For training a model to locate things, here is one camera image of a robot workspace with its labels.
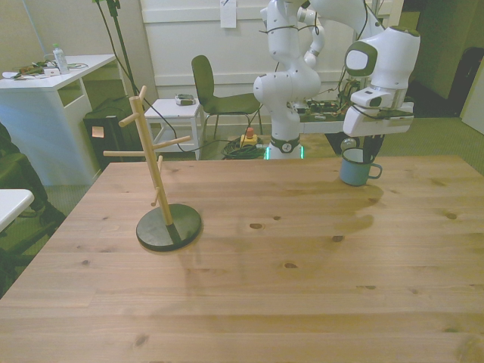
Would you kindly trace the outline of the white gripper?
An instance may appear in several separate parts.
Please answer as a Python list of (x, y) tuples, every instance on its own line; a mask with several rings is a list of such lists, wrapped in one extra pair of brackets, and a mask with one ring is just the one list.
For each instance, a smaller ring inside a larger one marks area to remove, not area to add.
[(369, 163), (378, 155), (383, 135), (406, 132), (412, 121), (413, 104), (403, 104), (398, 109), (365, 108), (355, 104), (346, 112), (343, 131), (352, 137), (365, 136), (362, 157), (364, 163)]

